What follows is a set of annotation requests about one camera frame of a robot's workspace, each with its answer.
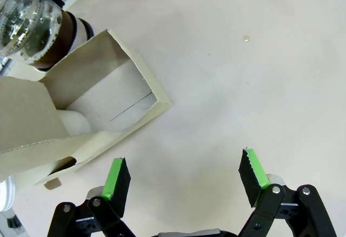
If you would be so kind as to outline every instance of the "white object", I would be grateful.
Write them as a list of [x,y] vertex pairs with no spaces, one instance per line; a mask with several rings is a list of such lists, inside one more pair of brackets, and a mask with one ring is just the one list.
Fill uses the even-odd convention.
[[267,177],[270,181],[271,184],[279,184],[281,186],[285,186],[286,183],[283,180],[283,178],[279,175],[274,175],[274,174],[267,174]]
[[16,186],[13,176],[0,183],[0,212],[7,211],[12,207],[15,199]]
[[58,114],[70,136],[90,133],[91,127],[84,115],[77,111],[58,110]]
[[85,29],[84,24],[82,23],[82,21],[79,18],[77,18],[77,17],[74,17],[74,18],[75,18],[76,24],[77,24],[77,27],[75,28],[77,30],[77,32],[76,32],[76,37],[74,39],[74,42],[72,43],[71,49],[68,52],[68,54],[73,52],[75,49],[80,47],[82,44],[85,44],[85,42],[87,42],[87,40],[88,40],[88,35],[87,35],[87,31]]

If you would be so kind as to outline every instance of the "open cardboard box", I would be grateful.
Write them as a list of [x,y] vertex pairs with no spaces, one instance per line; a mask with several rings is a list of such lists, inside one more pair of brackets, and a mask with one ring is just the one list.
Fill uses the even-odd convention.
[[[145,62],[105,30],[39,82],[0,77],[0,182],[45,183],[82,167],[171,106]],[[92,132],[70,137],[57,110]]]

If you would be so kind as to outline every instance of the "green tape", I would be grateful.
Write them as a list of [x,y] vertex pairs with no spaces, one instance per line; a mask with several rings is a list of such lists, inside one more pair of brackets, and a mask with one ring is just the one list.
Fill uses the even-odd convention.
[[106,183],[104,184],[102,197],[109,200],[114,195],[115,187],[117,184],[117,180],[119,177],[119,172],[121,169],[121,165],[123,163],[123,159],[114,159],[110,171],[107,176]]
[[248,153],[248,157],[250,160],[250,164],[252,167],[252,170],[255,173],[256,179],[258,181],[259,186],[262,189],[267,188],[270,185],[270,181],[255,153],[255,151],[253,149],[248,149],[246,150],[246,152]]

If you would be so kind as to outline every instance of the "cardboard piece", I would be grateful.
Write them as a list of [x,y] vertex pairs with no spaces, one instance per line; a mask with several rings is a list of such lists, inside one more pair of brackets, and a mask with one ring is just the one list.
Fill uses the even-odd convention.
[[[0,77],[0,96],[0,181],[24,182],[30,171],[30,184],[77,170],[171,106],[141,56],[109,30],[40,82]],[[68,136],[57,109],[82,113],[92,132]]]

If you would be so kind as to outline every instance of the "box flap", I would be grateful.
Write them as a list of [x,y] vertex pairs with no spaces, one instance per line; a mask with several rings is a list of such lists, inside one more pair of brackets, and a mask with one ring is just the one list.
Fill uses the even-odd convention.
[[123,51],[131,58],[131,60],[136,64],[138,70],[142,74],[145,81],[148,83],[149,87],[153,91],[158,102],[165,103],[168,107],[172,105],[170,99],[162,89],[161,85],[157,82],[156,78],[152,74],[148,65],[144,61],[143,57],[137,53],[137,51],[132,48],[126,46],[126,44],[111,30],[107,30],[107,32],[116,40],[119,46],[123,49]]
[[[88,133],[77,137],[47,140],[4,152],[1,154],[0,182],[10,175],[59,161],[66,157],[73,157],[77,150],[83,150],[85,143],[92,139],[94,135],[94,133]],[[88,148],[85,149],[85,156],[87,156]]]
[[40,81],[56,108],[62,110],[128,59],[108,31],[103,31],[62,59]]
[[0,77],[0,100],[1,166],[10,149],[68,136],[42,83]]
[[58,178],[65,173],[79,169],[90,162],[93,158],[114,146],[114,144],[119,141],[120,136],[121,134],[104,131],[93,134],[92,137],[86,139],[84,144],[79,146],[75,153],[71,155],[77,160],[74,166],[52,173],[45,178],[42,177],[42,180],[39,183],[46,183],[47,181]]

